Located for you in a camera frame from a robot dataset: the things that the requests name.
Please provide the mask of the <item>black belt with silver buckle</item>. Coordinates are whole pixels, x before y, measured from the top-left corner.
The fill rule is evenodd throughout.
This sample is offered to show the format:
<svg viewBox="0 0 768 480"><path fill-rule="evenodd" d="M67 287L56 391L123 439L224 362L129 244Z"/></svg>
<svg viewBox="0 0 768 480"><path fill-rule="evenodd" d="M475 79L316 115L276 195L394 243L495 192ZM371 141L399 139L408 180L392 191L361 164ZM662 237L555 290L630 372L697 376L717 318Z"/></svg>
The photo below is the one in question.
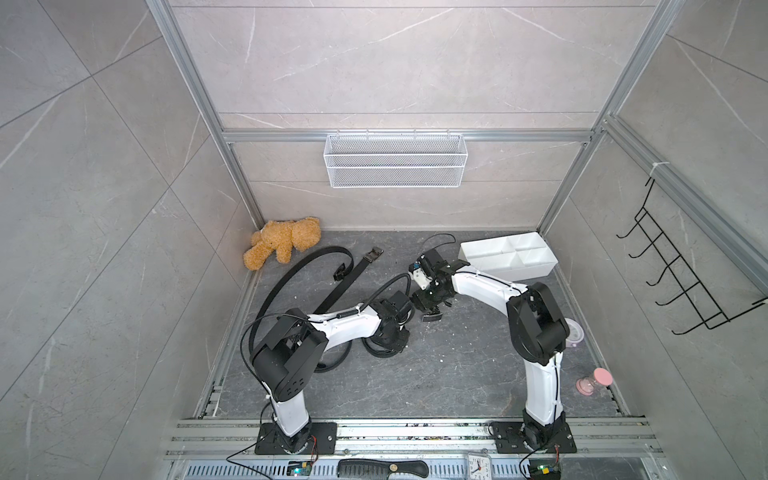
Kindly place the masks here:
<svg viewBox="0 0 768 480"><path fill-rule="evenodd" d="M410 331L405 325L411 321L415 312L413 304L408 302L404 314L385 318L372 337L361 340L366 351L377 358L391 358L402 353L410 338Z"/></svg>

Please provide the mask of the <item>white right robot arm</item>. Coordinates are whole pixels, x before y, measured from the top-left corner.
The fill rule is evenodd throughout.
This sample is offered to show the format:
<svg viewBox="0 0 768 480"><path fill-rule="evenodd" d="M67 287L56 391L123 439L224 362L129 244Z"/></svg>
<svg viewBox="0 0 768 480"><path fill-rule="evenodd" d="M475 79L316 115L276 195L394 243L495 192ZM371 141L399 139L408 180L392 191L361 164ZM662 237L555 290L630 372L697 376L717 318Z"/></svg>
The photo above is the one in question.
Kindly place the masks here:
<svg viewBox="0 0 768 480"><path fill-rule="evenodd" d="M540 450L567 426L561 400L561 364L570 328L549 287L512 283L469 262L445 260L431 249L408 267L418 285L411 295L425 320L439 319L439 305L457 295L474 298L507 316L514 350L525 362L526 403L520 435Z"/></svg>

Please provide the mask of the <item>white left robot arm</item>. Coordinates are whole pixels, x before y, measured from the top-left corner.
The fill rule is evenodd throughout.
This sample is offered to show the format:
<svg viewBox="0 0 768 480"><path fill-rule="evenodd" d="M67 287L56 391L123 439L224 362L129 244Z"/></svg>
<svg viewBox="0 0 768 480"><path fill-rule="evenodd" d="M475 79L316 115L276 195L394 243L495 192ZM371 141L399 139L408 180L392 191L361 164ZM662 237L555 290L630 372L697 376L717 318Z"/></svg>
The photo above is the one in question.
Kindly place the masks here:
<svg viewBox="0 0 768 480"><path fill-rule="evenodd" d="M277 317L266 335L248 349L246 364L270 396L274 422L283 441L297 450L310 436L311 417L303 390L324 353L364 339L375 352L396 355L407 345L405 328L414 313L407 296L392 296L327 314L306 315L291 309Z"/></svg>

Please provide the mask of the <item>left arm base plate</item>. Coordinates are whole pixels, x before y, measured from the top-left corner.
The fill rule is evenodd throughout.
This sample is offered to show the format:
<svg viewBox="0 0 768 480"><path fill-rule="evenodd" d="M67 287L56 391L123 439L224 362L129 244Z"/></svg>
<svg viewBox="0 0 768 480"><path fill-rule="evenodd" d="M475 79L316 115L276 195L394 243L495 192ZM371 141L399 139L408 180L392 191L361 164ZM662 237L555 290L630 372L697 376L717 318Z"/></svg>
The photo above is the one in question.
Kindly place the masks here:
<svg viewBox="0 0 768 480"><path fill-rule="evenodd" d="M332 455L336 449L337 432L338 424L335 422L310 421L296 435L289 437L276 423L265 423L259 429L254 453Z"/></svg>

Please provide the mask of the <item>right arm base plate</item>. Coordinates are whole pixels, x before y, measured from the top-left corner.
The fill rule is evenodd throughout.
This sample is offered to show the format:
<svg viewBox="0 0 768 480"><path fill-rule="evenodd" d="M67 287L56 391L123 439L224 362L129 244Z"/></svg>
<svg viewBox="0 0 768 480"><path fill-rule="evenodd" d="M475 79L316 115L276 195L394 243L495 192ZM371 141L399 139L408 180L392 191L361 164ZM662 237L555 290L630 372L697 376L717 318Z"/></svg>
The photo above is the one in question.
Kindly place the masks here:
<svg viewBox="0 0 768 480"><path fill-rule="evenodd" d="M571 454L578 451L569 425L561 421L542 428L533 422L493 421L488 427L500 454Z"/></svg>

